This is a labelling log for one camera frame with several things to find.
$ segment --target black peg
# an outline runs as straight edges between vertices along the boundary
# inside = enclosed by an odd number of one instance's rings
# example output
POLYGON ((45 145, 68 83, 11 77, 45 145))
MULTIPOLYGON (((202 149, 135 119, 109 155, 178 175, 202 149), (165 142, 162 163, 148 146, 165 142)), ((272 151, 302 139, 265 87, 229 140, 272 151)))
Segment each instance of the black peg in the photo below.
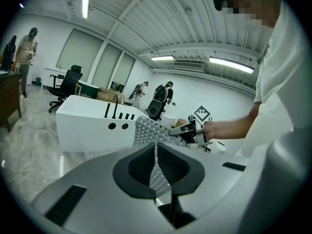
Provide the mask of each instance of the black peg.
POLYGON ((108 110, 109 110, 109 106, 110 105, 111 105, 110 103, 107 104, 107 108, 106 108, 106 112, 105 112, 104 118, 107 118, 107 114, 108 114, 108 110))

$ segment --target cardboard box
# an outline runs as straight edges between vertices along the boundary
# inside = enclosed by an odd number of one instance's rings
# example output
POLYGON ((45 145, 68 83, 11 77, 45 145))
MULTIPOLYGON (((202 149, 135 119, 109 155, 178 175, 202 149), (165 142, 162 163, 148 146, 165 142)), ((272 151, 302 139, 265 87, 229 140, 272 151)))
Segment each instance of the cardboard box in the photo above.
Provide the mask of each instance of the cardboard box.
POLYGON ((118 97, 118 104, 123 104, 124 102, 124 95, 121 92, 113 91, 105 88, 100 88, 100 92, 97 93, 97 99, 107 101, 110 103, 116 103, 114 100, 114 96, 117 95, 118 97))
POLYGON ((177 128, 177 127, 180 127, 180 126, 183 126, 185 124, 189 123, 187 120, 185 119, 178 119, 176 124, 175 124, 175 127, 174 128, 177 128))

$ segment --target pants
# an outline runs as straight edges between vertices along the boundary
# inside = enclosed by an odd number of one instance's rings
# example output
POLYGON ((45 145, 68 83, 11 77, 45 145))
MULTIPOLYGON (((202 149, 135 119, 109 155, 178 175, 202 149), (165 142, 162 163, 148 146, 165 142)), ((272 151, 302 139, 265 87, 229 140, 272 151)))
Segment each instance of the pants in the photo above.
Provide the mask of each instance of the pants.
POLYGON ((133 102, 132 106, 138 108, 138 104, 139 104, 140 100, 141 100, 141 97, 137 96, 135 98, 135 101, 133 102))
POLYGON ((165 105, 166 105, 166 103, 163 103, 163 104, 161 105, 161 108, 160 108, 159 112, 157 113, 157 115, 156 115, 155 117, 150 117, 150 118, 151 118, 152 120, 157 121, 158 118, 160 118, 160 115, 162 114, 162 111, 164 111, 165 105))
POLYGON ((19 66, 19 71, 21 74, 21 90, 26 92, 27 76, 29 71, 29 64, 23 64, 19 66))

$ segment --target wooden desk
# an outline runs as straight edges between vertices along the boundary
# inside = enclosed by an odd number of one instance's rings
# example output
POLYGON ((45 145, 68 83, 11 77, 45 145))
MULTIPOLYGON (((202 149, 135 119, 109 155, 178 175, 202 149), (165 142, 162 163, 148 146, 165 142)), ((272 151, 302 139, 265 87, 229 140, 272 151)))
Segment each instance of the wooden desk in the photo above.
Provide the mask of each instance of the wooden desk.
POLYGON ((0 125, 6 125, 8 131, 11 127, 8 118, 16 111, 20 112, 20 73, 9 71, 2 74, 0 69, 0 125))

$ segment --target hole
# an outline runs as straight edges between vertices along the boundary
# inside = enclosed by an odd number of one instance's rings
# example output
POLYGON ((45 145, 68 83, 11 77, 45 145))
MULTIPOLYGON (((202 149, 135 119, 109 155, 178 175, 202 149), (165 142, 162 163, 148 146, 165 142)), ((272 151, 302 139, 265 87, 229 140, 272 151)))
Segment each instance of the hole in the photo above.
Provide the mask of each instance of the hole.
POLYGON ((115 127, 116 127, 116 124, 115 124, 115 123, 111 123, 111 124, 108 125, 108 128, 109 128, 110 130, 113 130, 115 127))
POLYGON ((128 128, 128 126, 129 126, 129 125, 128 125, 127 123, 125 123, 125 124, 123 124, 123 125, 122 125, 122 127, 121 127, 121 128, 122 128, 122 129, 127 129, 127 128, 128 128))

